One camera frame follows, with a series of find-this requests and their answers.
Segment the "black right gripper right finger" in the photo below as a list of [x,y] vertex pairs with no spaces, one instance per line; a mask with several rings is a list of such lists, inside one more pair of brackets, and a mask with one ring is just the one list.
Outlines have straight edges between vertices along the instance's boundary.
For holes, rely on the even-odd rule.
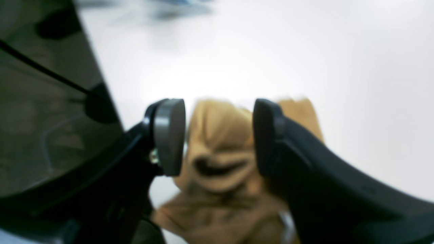
[[433,203],[357,170],[281,107],[257,99],[259,172],[283,190],[303,244],[432,244]]

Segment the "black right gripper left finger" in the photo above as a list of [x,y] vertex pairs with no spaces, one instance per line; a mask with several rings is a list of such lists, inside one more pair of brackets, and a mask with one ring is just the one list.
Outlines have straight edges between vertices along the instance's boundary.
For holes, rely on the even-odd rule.
[[63,176],[1,198],[2,244],[128,244],[156,176],[178,176],[183,99],[151,104],[144,119]]

